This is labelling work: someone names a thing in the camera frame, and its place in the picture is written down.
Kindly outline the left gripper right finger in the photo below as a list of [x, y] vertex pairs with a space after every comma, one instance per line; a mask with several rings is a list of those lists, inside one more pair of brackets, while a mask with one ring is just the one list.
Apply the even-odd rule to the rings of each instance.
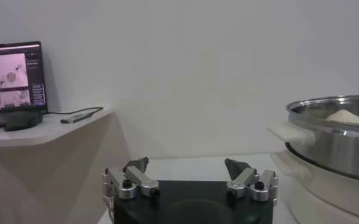
[[253, 201], [271, 201], [277, 204], [279, 177], [273, 170], [258, 173], [248, 163], [226, 158], [224, 160], [231, 180], [226, 183], [227, 197], [230, 201], [237, 201], [249, 197]]

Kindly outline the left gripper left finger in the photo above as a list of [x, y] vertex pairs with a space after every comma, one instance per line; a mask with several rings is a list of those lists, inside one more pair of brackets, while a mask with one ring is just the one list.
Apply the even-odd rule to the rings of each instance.
[[148, 164], [148, 157], [144, 157], [129, 161], [121, 170], [112, 167], [106, 168], [102, 173], [102, 200], [112, 223], [115, 223], [116, 199], [133, 200], [136, 198], [137, 189], [148, 198], [159, 198], [159, 182], [145, 174]]

